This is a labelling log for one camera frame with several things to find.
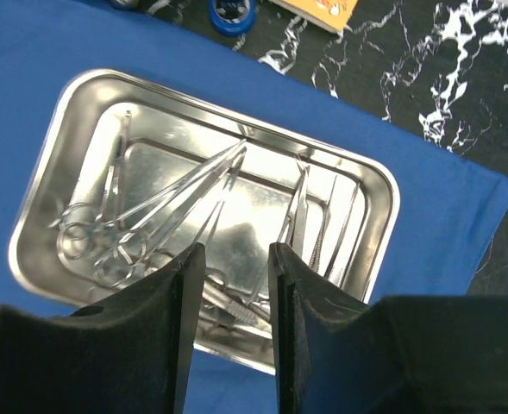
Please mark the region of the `small orange spiral notebook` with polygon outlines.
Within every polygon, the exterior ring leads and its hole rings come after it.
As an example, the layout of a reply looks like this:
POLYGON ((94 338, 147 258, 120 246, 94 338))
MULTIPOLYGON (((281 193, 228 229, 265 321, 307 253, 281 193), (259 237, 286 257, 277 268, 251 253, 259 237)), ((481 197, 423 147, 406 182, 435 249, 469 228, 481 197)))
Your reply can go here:
POLYGON ((358 0, 272 0, 272 3, 319 28, 339 34, 347 26, 358 0))

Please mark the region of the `steel tweezers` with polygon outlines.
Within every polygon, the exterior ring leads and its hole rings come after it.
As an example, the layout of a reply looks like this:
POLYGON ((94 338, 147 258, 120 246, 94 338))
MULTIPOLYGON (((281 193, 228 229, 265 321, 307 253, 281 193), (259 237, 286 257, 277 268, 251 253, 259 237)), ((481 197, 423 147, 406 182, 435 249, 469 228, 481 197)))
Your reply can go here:
POLYGON ((307 191, 310 166, 299 158, 296 158, 296 166, 299 170, 299 179, 285 213, 278 241, 287 244, 298 256, 302 256, 308 215, 307 191))
POLYGON ((354 209, 360 193, 361 183, 358 180, 336 175, 323 203, 322 221, 310 253, 309 267, 328 281, 340 283, 343 279, 346 264, 342 262, 349 260, 345 259, 347 254, 343 253, 343 244, 348 244, 348 228, 354 220, 354 209))

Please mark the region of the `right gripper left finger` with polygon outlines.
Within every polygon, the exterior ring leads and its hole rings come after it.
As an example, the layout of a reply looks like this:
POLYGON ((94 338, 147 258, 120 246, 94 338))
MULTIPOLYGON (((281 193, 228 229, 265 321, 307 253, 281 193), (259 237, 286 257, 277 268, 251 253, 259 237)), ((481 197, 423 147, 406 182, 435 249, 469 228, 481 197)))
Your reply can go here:
POLYGON ((194 243, 67 317, 0 304, 0 413, 180 413, 205 270, 194 243))

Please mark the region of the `blue black clip tool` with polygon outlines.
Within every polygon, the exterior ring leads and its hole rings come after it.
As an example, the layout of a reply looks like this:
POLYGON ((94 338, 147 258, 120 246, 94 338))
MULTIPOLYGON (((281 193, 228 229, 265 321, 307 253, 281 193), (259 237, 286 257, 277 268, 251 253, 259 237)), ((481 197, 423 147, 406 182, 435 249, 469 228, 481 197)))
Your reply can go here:
POLYGON ((208 14, 220 35, 238 37, 254 25, 256 2, 252 0, 210 0, 208 14))

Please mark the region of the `blue surgical cloth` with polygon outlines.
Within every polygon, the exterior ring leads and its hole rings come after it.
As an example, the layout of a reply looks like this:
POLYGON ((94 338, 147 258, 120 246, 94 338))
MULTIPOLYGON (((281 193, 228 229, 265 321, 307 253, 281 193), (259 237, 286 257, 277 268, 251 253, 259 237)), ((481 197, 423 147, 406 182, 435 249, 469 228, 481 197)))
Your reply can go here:
POLYGON ((100 2, 0 1, 0 303, 68 305, 24 290, 7 242, 53 107, 76 74, 113 67, 382 162, 401 206, 377 296, 461 294, 508 208, 508 178, 204 37, 100 2))

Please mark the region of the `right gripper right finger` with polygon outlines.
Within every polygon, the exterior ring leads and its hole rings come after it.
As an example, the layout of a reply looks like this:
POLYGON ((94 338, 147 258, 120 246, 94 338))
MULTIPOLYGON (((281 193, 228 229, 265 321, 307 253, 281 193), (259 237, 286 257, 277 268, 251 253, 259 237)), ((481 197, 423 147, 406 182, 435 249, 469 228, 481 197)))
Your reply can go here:
POLYGON ((281 413, 508 413, 508 298, 366 305, 269 249, 281 413))

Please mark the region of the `steel instrument tray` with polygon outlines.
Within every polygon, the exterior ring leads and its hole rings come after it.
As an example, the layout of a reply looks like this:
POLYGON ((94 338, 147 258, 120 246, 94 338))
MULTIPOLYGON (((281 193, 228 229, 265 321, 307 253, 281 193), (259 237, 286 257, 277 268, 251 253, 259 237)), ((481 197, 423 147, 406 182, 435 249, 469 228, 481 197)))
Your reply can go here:
POLYGON ((309 265, 333 178, 358 180, 348 228, 346 269, 331 282, 361 302, 372 296, 399 207, 398 183, 376 160, 242 113, 110 69, 80 73, 60 93, 41 155, 9 242, 9 266, 32 292, 89 304, 142 279, 193 242, 206 249, 207 273, 194 346, 273 373, 267 257, 292 200, 299 170, 310 166, 301 259, 309 265), (105 247, 78 260, 57 249, 69 204, 99 204, 116 135, 132 113, 122 209, 127 210, 210 157, 244 140, 246 153, 197 203, 194 185, 148 224, 158 247, 131 266, 105 247))

